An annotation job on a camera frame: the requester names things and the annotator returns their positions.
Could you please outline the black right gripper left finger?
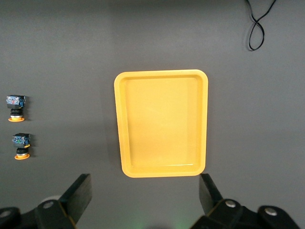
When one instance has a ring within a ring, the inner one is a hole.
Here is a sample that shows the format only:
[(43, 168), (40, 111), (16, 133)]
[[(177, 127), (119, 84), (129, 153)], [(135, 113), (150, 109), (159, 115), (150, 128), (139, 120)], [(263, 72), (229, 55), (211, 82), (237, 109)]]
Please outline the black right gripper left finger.
[(22, 214), (17, 207), (0, 209), (2, 229), (75, 229), (92, 199), (90, 174), (81, 174), (59, 199), (49, 199)]

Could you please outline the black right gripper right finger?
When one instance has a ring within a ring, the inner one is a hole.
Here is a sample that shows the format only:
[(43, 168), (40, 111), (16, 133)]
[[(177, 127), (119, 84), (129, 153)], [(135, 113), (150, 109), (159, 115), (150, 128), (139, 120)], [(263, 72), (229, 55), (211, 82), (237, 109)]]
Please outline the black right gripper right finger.
[(200, 174), (199, 199), (204, 215), (193, 229), (298, 229), (283, 209), (262, 205), (256, 212), (236, 200), (223, 198), (209, 174)]

